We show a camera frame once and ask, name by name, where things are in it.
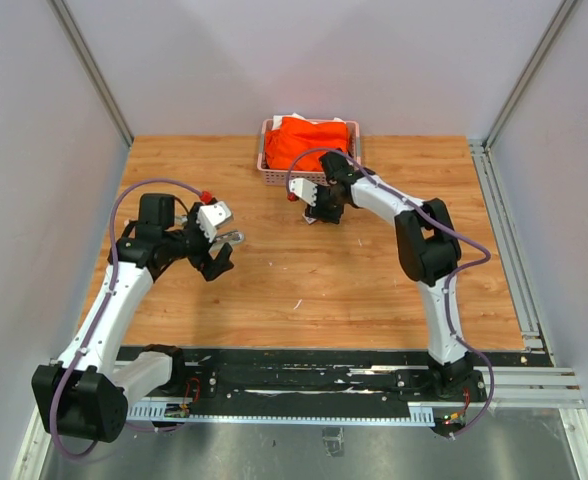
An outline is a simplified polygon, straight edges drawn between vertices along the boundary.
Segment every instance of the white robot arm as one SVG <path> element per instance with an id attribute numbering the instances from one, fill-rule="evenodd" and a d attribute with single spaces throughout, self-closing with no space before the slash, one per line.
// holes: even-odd
<path id="1" fill-rule="evenodd" d="M 92 308 L 76 337 L 57 360 L 41 365 L 32 377 L 32 389 L 46 431 L 50 431 L 50 410 L 61 378 L 77 353 L 75 365 L 56 412 L 61 435 L 111 442 L 125 424 L 128 406 L 134 405 L 155 388 L 167 394 L 183 393 L 186 384 L 185 361 L 181 349 L 149 345 L 136 360 L 115 371 L 121 343 L 138 305 L 159 276 L 176 260 L 187 258 L 205 280 L 216 279 L 233 268 L 228 240 L 242 241 L 240 232 L 217 236 L 232 220 L 224 202 L 195 203 L 181 228 L 174 226 L 173 195 L 144 194 L 139 218 L 130 222 L 117 241 L 118 278 L 113 290 L 110 280 L 115 271 L 111 261 Z M 216 258 L 210 253 L 219 250 Z M 89 343 L 83 341 L 101 308 L 111 295 L 101 321 Z"/>
<path id="2" fill-rule="evenodd" d="M 425 202 L 411 197 L 385 184 L 374 172 L 375 180 L 364 178 L 348 165 L 345 158 L 336 153 L 327 153 L 321 158 L 329 186 L 317 185 L 309 180 L 297 178 L 290 181 L 291 200 L 302 199 L 306 204 L 305 216 L 325 222 L 339 223 L 345 204 L 372 211 L 396 229 L 399 259 L 405 273 L 417 282 L 429 331 L 428 352 L 433 361 L 441 366 L 454 365 L 464 359 L 466 349 L 455 335 L 463 338 L 456 303 L 456 278 L 449 284 L 449 294 L 444 293 L 447 276 L 456 268 L 461 251 L 458 241 L 442 232 L 423 238 L 422 228 L 431 228 L 421 222 L 414 208 L 386 190 L 395 190 L 423 208 L 435 220 L 451 227 L 445 204 L 434 199 Z M 447 322 L 445 302 L 449 301 L 450 320 L 456 334 Z"/>

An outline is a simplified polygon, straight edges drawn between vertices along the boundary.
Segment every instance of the gray wall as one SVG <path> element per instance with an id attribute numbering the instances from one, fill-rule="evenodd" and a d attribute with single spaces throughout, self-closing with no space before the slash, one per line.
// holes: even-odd
<path id="1" fill-rule="evenodd" d="M 0 0 L 0 479 L 80 314 L 126 149 L 45 0 Z"/>
<path id="2" fill-rule="evenodd" d="M 588 0 L 494 153 L 556 357 L 588 405 Z"/>
<path id="3" fill-rule="evenodd" d="M 559 0 L 68 0 L 135 134 L 487 133 Z"/>

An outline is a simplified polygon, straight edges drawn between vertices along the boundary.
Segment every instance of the red cloth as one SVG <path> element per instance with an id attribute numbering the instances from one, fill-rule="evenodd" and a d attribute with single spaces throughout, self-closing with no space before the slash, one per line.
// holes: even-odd
<path id="1" fill-rule="evenodd" d="M 349 130 L 343 122 L 313 124 L 294 117 L 284 117 L 281 128 L 265 135 L 265 157 L 272 170 L 288 170 L 301 153 L 315 147 L 336 148 L 347 152 Z M 320 158 L 325 152 L 304 156 L 294 170 L 322 172 Z"/>

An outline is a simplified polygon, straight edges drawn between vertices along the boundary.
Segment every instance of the plastic basket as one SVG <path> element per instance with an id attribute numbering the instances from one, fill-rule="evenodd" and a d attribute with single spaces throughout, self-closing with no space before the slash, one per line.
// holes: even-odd
<path id="1" fill-rule="evenodd" d="M 317 120 L 309 119 L 310 122 L 329 122 L 330 120 Z M 265 157 L 265 134 L 272 129 L 273 120 L 268 118 L 263 122 L 261 128 L 261 139 L 259 141 L 258 161 L 256 167 L 263 176 L 263 182 L 265 185 L 285 185 L 285 175 L 287 170 L 271 170 L 267 165 L 267 159 Z M 361 135 L 358 128 L 358 123 L 346 121 L 347 129 L 350 134 L 348 153 L 354 160 L 362 165 L 361 161 Z M 306 178 L 314 183 L 320 183 L 321 185 L 327 185 L 325 181 L 325 175 L 323 172 L 305 172 L 305 171 L 293 171 L 291 178 Z"/>

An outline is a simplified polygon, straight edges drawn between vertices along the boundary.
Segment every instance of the wooden board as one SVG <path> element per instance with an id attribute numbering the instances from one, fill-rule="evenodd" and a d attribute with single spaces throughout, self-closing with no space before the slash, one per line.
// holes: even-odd
<path id="1" fill-rule="evenodd" d="M 213 192 L 246 236 L 236 267 L 206 283 L 187 261 L 174 264 L 141 303 L 125 343 L 185 346 L 425 348 L 427 328 L 416 286 L 398 263 L 394 230 L 365 210 L 346 209 L 340 225 L 308 226 L 303 204 L 263 185 L 255 137 L 137 137 L 121 191 L 150 177 L 171 177 Z M 373 137 L 366 164 L 391 185 L 424 199 L 440 197 L 457 230 L 488 246 L 493 260 L 460 275 L 465 336 L 484 349 L 523 343 L 476 172 L 462 137 Z M 196 197 L 172 186 L 191 205 Z M 126 198 L 118 229 L 136 218 Z M 86 311 L 106 265 L 103 244 Z M 463 260 L 479 254 L 463 245 Z"/>

